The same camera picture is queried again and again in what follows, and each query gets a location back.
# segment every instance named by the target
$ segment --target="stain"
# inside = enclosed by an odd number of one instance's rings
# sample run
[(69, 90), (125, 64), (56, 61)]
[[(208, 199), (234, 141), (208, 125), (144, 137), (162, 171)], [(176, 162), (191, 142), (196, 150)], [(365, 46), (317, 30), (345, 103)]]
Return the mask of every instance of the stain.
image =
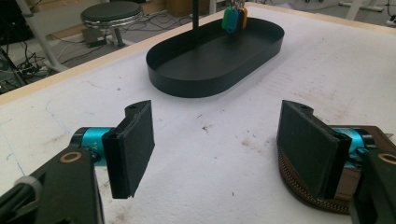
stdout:
[(4, 122), (0, 122), (0, 126), (3, 125), (3, 124), (9, 123), (10, 121), (12, 121), (12, 119), (8, 119), (8, 120), (6, 120)]
[(84, 114), (86, 114), (86, 115), (88, 115), (88, 116), (90, 116), (90, 117), (92, 117), (93, 115), (95, 115), (95, 113), (93, 113), (93, 112), (84, 112)]
[(204, 130), (206, 133), (209, 133), (209, 128), (211, 127), (213, 127), (213, 125), (204, 126), (202, 127), (202, 130)]
[(83, 83), (88, 83), (88, 84), (90, 84), (92, 87), (95, 87), (95, 88), (103, 88), (103, 87), (100, 87), (100, 86), (96, 86), (95, 84), (91, 83), (90, 81), (83, 81)]
[(123, 223), (125, 221), (125, 215), (123, 213), (120, 213), (116, 216), (117, 221), (121, 221)]
[(354, 100), (355, 100), (354, 97), (349, 99), (348, 104), (345, 107), (343, 107), (344, 109), (342, 109), (340, 111), (340, 114), (337, 116), (338, 118), (343, 119), (344, 117), (346, 117), (349, 114), (349, 108), (352, 105), (352, 103), (354, 102)]
[(322, 117), (320, 117), (320, 116), (318, 116), (318, 115), (316, 115), (316, 117), (317, 117), (317, 119), (320, 119), (321, 121), (323, 121), (323, 118), (322, 118)]
[(250, 141), (245, 139), (244, 141), (242, 141), (242, 146), (244, 147), (248, 147), (250, 145)]
[(333, 92), (332, 92), (332, 95), (330, 96), (330, 99), (331, 99), (331, 100), (334, 100), (334, 98), (335, 98), (335, 96), (336, 96), (336, 94), (335, 94), (336, 92), (337, 92), (337, 91), (333, 91)]
[(110, 189), (110, 181), (107, 180), (107, 182), (104, 183), (104, 184), (101, 186), (101, 189)]
[(58, 136), (56, 136), (56, 137), (50, 139), (49, 141), (45, 142), (44, 145), (52, 144), (52, 143), (54, 143), (54, 142), (58, 142), (58, 141), (60, 141), (61, 139), (65, 138), (65, 137), (68, 137), (68, 135), (65, 134), (65, 133), (64, 133), (64, 134), (61, 134), (61, 135), (58, 135)]

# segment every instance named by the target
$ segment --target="black cable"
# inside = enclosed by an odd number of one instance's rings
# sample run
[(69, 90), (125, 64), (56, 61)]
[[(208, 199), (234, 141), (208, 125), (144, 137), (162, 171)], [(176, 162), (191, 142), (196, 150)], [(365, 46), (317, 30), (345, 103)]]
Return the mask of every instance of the black cable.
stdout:
[[(20, 63), (20, 64), (18, 64), (17, 66), (16, 66), (16, 68), (17, 68), (17, 70), (24, 70), (25, 68), (29, 68), (29, 67), (34, 67), (31, 63), (30, 63), (30, 60), (33, 58), (33, 57), (35, 57), (35, 53), (32, 53), (32, 55), (30, 56), (30, 57), (28, 57), (28, 55), (27, 55), (27, 52), (28, 52), (28, 46), (27, 46), (27, 43), (26, 43), (26, 41), (24, 41), (23, 40), (23, 38), (21, 38), (21, 36), (20, 36), (20, 34), (15, 30), (15, 29), (12, 29), (12, 26), (10, 26), (10, 24), (7, 24), (7, 26), (8, 26), (8, 29), (10, 29), (10, 30), (12, 30), (14, 33), (15, 33), (15, 35), (19, 38), (19, 40), (20, 40), (20, 45), (23, 47), (23, 49), (24, 49), (24, 56), (25, 56), (25, 61), (23, 62), (23, 63)], [(12, 70), (12, 72), (15, 74), (15, 69), (11, 66), (11, 70)], [(22, 73), (18, 73), (18, 71), (17, 71), (17, 74), (19, 74), (20, 75), (20, 78), (22, 79), (22, 81), (24, 82), (24, 84), (28, 84), (28, 82), (27, 82), (27, 80), (26, 80), (26, 78), (25, 78), (25, 72), (22, 72)]]
[(18, 88), (18, 86), (15, 86), (14, 84), (10, 83), (8, 80), (6, 80), (6, 83), (7, 83), (9, 86), (12, 86), (12, 87), (15, 88), (15, 89)]
[(3, 49), (1, 49), (1, 48), (0, 48), (0, 53), (3, 54), (3, 56), (6, 58), (7, 62), (10, 64), (12, 73), (15, 76), (20, 77), (25, 84), (28, 84), (27, 81), (25, 80), (25, 78), (23, 77), (22, 73), (19, 71), (15, 71), (15, 70), (18, 70), (18, 67), (16, 67), (15, 64), (11, 61), (11, 59), (9, 59), (8, 54), (6, 52), (4, 52)]
[(85, 40), (81, 40), (81, 41), (78, 41), (78, 42), (76, 42), (76, 41), (70, 41), (70, 40), (64, 40), (64, 39), (59, 38), (59, 37), (56, 36), (56, 35), (50, 35), (50, 36), (52, 36), (52, 37), (55, 38), (55, 39), (61, 40), (61, 41), (63, 41), (63, 42), (66, 42), (66, 43), (79, 44), (79, 43), (84, 43), (84, 42), (85, 42)]
[(9, 41), (7, 40), (7, 48), (6, 48), (6, 54), (8, 55), (8, 50), (9, 50)]
[(390, 4), (390, 0), (388, 0), (388, 3), (387, 3), (385, 6), (387, 6), (388, 15), (389, 15), (390, 17), (395, 16), (395, 15), (391, 15), (391, 14), (390, 14), (390, 7), (392, 6), (392, 5)]
[[(166, 18), (167, 14), (162, 13), (162, 14), (157, 14), (157, 15), (151, 16), (151, 17), (144, 16), (143, 17), (144, 20), (141, 19), (140, 21), (137, 21), (137, 22), (129, 25), (127, 28), (123, 29), (123, 32), (125, 33), (127, 31), (136, 31), (136, 30), (138, 30), (138, 31), (147, 31), (147, 32), (158, 32), (158, 31), (163, 31), (163, 30), (171, 30), (171, 29), (173, 29), (171, 27), (173, 27), (175, 25), (179, 25), (180, 26), (180, 25), (184, 25), (184, 24), (187, 24), (188, 22), (192, 21), (192, 18), (189, 17), (189, 16), (180, 18), (177, 21), (174, 18), (170, 18), (167, 21), (161, 21), (159, 19), (160, 17)], [(169, 21), (173, 21), (173, 23), (171, 23), (171, 24), (169, 24), (167, 26), (161, 26), (160, 24), (157, 24), (155, 21), (158, 22), (158, 23), (161, 23), (161, 24), (166, 24)], [(148, 26), (148, 23), (151, 24), (151, 25), (157, 26), (160, 29), (144, 29), (144, 28), (146, 28)], [(136, 25), (140, 25), (140, 27), (137, 27), (137, 28), (134, 28), (134, 29), (131, 28), (131, 27), (136, 26)]]
[(76, 57), (70, 58), (70, 59), (68, 59), (68, 60), (66, 60), (66, 61), (64, 61), (64, 62), (62, 62), (61, 64), (69, 63), (69, 62), (74, 61), (74, 60), (77, 60), (77, 59), (82, 59), (82, 58), (88, 56), (89, 54), (93, 53), (94, 51), (97, 51), (97, 50), (101, 49), (101, 48), (104, 47), (104, 46), (105, 46), (105, 45), (100, 46), (100, 47), (98, 47), (97, 49), (93, 49), (93, 50), (91, 50), (91, 51), (88, 52), (88, 53), (81, 54), (81, 55), (78, 55), (78, 56), (76, 56)]
[(35, 8), (36, 6), (38, 6), (38, 4), (40, 4), (43, 0), (40, 0), (38, 2), (36, 2), (34, 5), (32, 5), (29, 9), (32, 10), (33, 8)]
[(0, 198), (0, 223), (6, 221), (12, 214), (34, 195), (33, 189), (25, 184), (18, 184)]
[(17, 76), (19, 76), (19, 77), (22, 79), (22, 81), (23, 81), (23, 83), (24, 83), (25, 85), (29, 84), (29, 83), (27, 82), (27, 80), (26, 80), (26, 78), (25, 78), (23, 72), (20, 72), (20, 71), (18, 71), (18, 70), (15, 71), (15, 68), (14, 68), (13, 66), (11, 66), (10, 68), (11, 68), (11, 71), (12, 71), (14, 74), (17, 74)]
[(107, 39), (107, 31), (108, 29), (105, 29), (105, 34), (103, 35), (103, 39)]
[(37, 56), (37, 54), (35, 53), (35, 64), (37, 65), (37, 66), (40, 66), (39, 64), (38, 64), (38, 62), (42, 62), (44, 60), (44, 58), (43, 57), (38, 57)]

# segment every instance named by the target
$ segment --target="cable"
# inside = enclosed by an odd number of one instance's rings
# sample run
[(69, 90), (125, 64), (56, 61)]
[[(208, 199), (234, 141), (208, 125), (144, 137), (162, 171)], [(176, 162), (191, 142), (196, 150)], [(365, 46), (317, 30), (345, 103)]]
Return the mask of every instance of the cable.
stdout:
[(3, 56), (6, 58), (7, 62), (10, 64), (10, 69), (12, 73), (14, 74), (15, 77), (19, 77), (25, 84), (27, 84), (27, 81), (25, 78), (22, 76), (21, 72), (15, 72), (15, 70), (18, 70), (18, 68), (15, 66), (15, 64), (9, 59), (8, 55), (3, 51), (3, 49), (0, 48), (0, 53), (3, 54)]
[[(9, 24), (7, 26), (8, 26), (8, 29), (13, 30), (12, 27)], [(21, 38), (20, 34), (16, 30), (13, 30), (13, 32), (19, 38), (19, 40), (20, 40), (19, 43), (24, 49), (25, 61), (20, 63), (20, 64), (18, 64), (18, 65), (16, 65), (16, 69), (14, 69), (13, 66), (11, 66), (11, 71), (14, 74), (19, 75), (19, 77), (22, 79), (24, 84), (28, 84), (28, 82), (26, 80), (26, 71), (29, 71), (32, 74), (34, 72), (37, 72), (40, 69), (40, 65), (38, 64), (38, 62), (42, 62), (42, 60), (44, 60), (45, 58), (37, 57), (35, 52), (32, 53), (31, 51), (29, 51), (26, 41), (24, 41), (23, 38)]]
[(60, 60), (61, 58), (65, 57), (65, 56), (69, 55), (69, 54), (77, 53), (79, 50), (81, 50), (81, 49), (86, 49), (86, 48), (87, 48), (86, 46), (81, 45), (81, 47), (79, 47), (79, 48), (77, 48), (77, 49), (73, 49), (72, 51), (66, 52), (66, 53), (64, 53), (63, 55), (61, 55), (61, 56), (59, 57), (59, 60)]
[(389, 15), (390, 17), (395, 16), (395, 15), (391, 15), (391, 14), (390, 14), (390, 7), (394, 6), (394, 5), (391, 5), (391, 4), (390, 4), (390, 0), (388, 0), (388, 3), (387, 3), (385, 6), (387, 7), (388, 15)]
[(78, 43), (83, 43), (83, 42), (84, 42), (84, 40), (81, 40), (81, 41), (78, 41), (78, 42), (76, 42), (76, 41), (70, 41), (70, 40), (65, 40), (65, 39), (61, 39), (61, 38), (57, 37), (56, 35), (49, 35), (49, 36), (52, 36), (53, 38), (58, 39), (58, 40), (61, 40), (61, 41), (66, 42), (66, 43), (78, 44)]
[[(35, 67), (30, 66), (30, 67), (27, 67), (27, 68), (24, 68), (24, 69), (18, 69), (18, 72), (29, 71), (29, 70), (31, 70), (32, 68), (35, 68)], [(11, 73), (11, 74), (15, 74), (15, 72), (9, 72), (9, 71), (6, 71), (6, 70), (0, 70), (0, 72), (2, 72), (2, 73)]]
[(78, 42), (73, 42), (73, 43), (71, 43), (71, 44), (65, 46), (65, 47), (61, 50), (61, 52), (59, 53), (59, 55), (58, 55), (58, 60), (61, 58), (61, 55), (64, 53), (64, 51), (65, 51), (67, 48), (69, 48), (70, 46), (75, 45), (75, 44), (78, 44)]
[(7, 83), (9, 86), (12, 86), (12, 87), (15, 88), (15, 89), (18, 88), (18, 86), (15, 86), (14, 84), (10, 83), (8, 80), (6, 80), (6, 83)]
[(0, 82), (0, 90), (1, 90), (1, 88), (6, 89), (5, 92), (9, 91), (9, 88), (7, 88), (7, 86), (5, 85), (5, 82), (4, 82), (4, 81)]
[[(166, 13), (160, 13), (156, 14), (154, 16), (144, 16), (142, 19), (139, 21), (129, 25), (127, 28), (122, 29), (124, 33), (127, 31), (147, 31), (147, 32), (158, 32), (158, 31), (163, 31), (163, 30), (171, 30), (173, 29), (172, 27), (175, 25), (181, 26), (184, 24), (187, 24), (192, 21), (192, 18), (190, 16), (187, 17), (182, 17), (178, 20), (175, 20), (174, 18), (169, 18), (167, 21), (161, 21), (159, 18), (166, 18), (167, 14)], [(167, 26), (162, 26), (162, 24), (166, 24), (172, 21), (171, 24), (168, 24)], [(148, 27), (148, 24), (154, 25), (158, 27), (159, 29), (144, 29)]]
[(34, 5), (32, 5), (31, 7), (29, 7), (30, 10), (32, 10), (33, 8), (35, 8), (36, 6), (38, 6), (38, 4), (40, 4), (43, 0), (40, 0), (38, 2), (36, 2)]
[(49, 75), (50, 75), (50, 69), (40, 70), (40, 71), (32, 74), (32, 76), (34, 76), (34, 77), (42, 77), (42, 78), (48, 77)]
[(18, 184), (0, 198), (0, 223), (8, 218), (34, 195), (33, 189), (25, 184)]
[(101, 49), (101, 48), (104, 47), (104, 46), (105, 46), (105, 45), (100, 46), (100, 47), (98, 47), (97, 49), (93, 49), (93, 50), (91, 50), (91, 51), (88, 52), (88, 53), (81, 54), (81, 55), (78, 55), (78, 56), (73, 57), (73, 58), (71, 58), (71, 59), (68, 59), (68, 60), (62, 62), (61, 64), (70, 63), (70, 62), (72, 62), (72, 61), (74, 61), (74, 60), (76, 60), (76, 59), (82, 59), (82, 58), (84, 58), (84, 57), (87, 57), (89, 54), (93, 53), (94, 51), (97, 51), (97, 50)]

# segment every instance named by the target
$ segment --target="stool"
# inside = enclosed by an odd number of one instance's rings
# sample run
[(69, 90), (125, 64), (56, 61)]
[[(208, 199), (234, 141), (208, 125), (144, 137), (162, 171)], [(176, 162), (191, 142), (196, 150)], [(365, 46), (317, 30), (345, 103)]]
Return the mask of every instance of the stool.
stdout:
[(119, 47), (125, 46), (120, 26), (130, 24), (143, 16), (142, 7), (134, 2), (117, 1), (101, 3), (81, 12), (82, 23), (93, 29), (114, 29)]

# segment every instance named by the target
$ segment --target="floor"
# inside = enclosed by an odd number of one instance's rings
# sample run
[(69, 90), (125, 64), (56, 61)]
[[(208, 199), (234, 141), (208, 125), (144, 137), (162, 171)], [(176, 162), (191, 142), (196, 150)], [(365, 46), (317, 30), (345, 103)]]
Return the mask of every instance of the floor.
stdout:
[[(322, 2), (319, 2), (319, 0), (308, 1), (309, 2), (305, 2), (305, 0), (256, 0), (256, 2), (262, 4), (287, 7), (339, 18), (344, 18), (349, 10), (349, 7), (339, 6), (336, 0), (324, 0)], [(223, 10), (228, 4), (228, 2), (219, 3), (218, 10)], [(394, 5), (390, 2), (389, 8), (386, 6), (388, 5), (388, 0), (377, 0), (376, 5), (384, 7), (384, 10), (382, 12), (360, 10), (355, 21), (386, 26), (385, 21), (390, 19), (390, 15), (396, 14), (396, 2)], [(145, 16), (139, 22), (123, 27), (121, 33), (123, 39), (136, 43), (191, 21), (192, 19), (190, 16), (175, 18), (165, 10), (157, 14)], [(116, 45), (112, 44), (88, 49), (82, 35), (74, 35), (63, 39), (54, 39), (54, 37), (52, 37), (52, 39), (53, 40), (51, 40), (49, 44), (53, 52), (58, 60), (67, 67), (77, 66), (119, 49)], [(7, 47), (7, 52), (12, 62), (18, 65), (20, 69), (24, 69), (23, 71), (27, 71), (24, 75), (26, 83), (31, 83), (56, 74), (54, 71), (49, 71), (44, 64), (44, 61), (46, 61), (45, 55), (35, 39), (28, 40), (25, 43), (11, 44)], [(30, 72), (31, 66), (33, 66), (35, 71)], [(12, 91), (19, 86), (20, 84), (18, 82), (12, 82), (11, 80), (5, 82), (0, 80), (0, 94), (6, 91)]]

